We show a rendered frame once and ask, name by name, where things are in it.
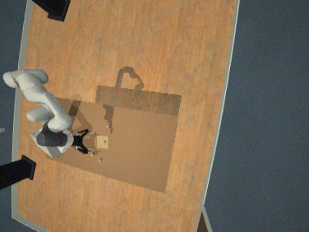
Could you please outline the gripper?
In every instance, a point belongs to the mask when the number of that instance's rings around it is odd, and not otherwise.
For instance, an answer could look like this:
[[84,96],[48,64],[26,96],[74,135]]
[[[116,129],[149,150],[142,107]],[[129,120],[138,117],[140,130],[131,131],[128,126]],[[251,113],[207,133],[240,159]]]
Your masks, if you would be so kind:
[[[85,132],[86,131],[86,132]],[[84,133],[83,133],[84,132]],[[79,136],[79,134],[83,133],[81,136]],[[74,137],[74,142],[72,143],[72,146],[76,146],[76,151],[80,151],[82,152],[83,154],[88,154],[88,151],[94,151],[94,150],[88,150],[82,143],[83,143],[83,137],[87,134],[94,134],[94,132],[90,132],[88,131],[88,129],[85,129],[83,131],[80,131],[80,132],[76,132],[76,135],[77,136],[73,136]],[[80,147],[83,149],[81,149]]]

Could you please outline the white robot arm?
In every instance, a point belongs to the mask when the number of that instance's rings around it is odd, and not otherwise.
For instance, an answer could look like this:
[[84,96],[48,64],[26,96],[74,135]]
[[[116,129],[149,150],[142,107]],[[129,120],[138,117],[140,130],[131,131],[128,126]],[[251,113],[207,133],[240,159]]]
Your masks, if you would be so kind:
[[[61,153],[65,153],[74,142],[74,137],[63,131],[73,125],[73,119],[55,96],[46,92],[43,84],[48,83],[47,73],[41,69],[18,70],[4,73],[3,80],[12,88],[21,88],[28,101],[41,104],[26,113],[30,121],[43,124],[37,133],[37,143],[41,146],[57,146]],[[53,114],[55,117],[51,117]]]

